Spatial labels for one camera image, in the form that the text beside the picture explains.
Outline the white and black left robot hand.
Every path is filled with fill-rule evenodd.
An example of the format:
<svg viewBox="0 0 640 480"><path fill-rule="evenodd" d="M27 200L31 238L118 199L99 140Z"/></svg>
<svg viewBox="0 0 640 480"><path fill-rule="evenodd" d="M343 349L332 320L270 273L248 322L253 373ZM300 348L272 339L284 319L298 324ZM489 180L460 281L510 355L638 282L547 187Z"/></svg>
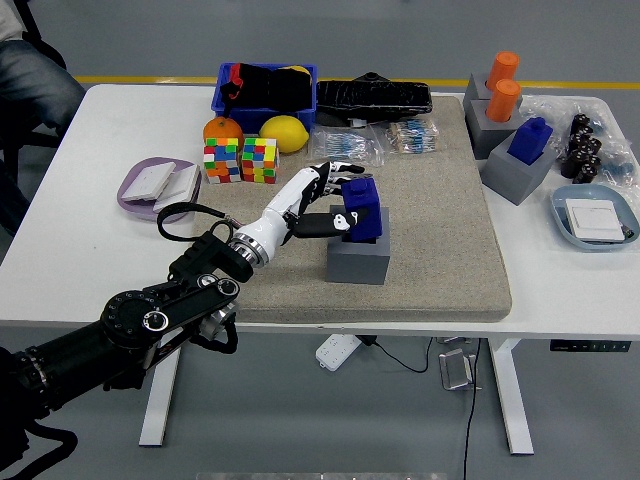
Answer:
<svg viewBox="0 0 640 480"><path fill-rule="evenodd" d="M317 199L340 194L342 187L364 179L365 169L342 161L328 161L297 172L263 210L261 217L242 226L230 246L252 266L260 268L275 258L276 248L292 236L330 238L340 236L368 215L360 208L354 213L307 213Z"/></svg>

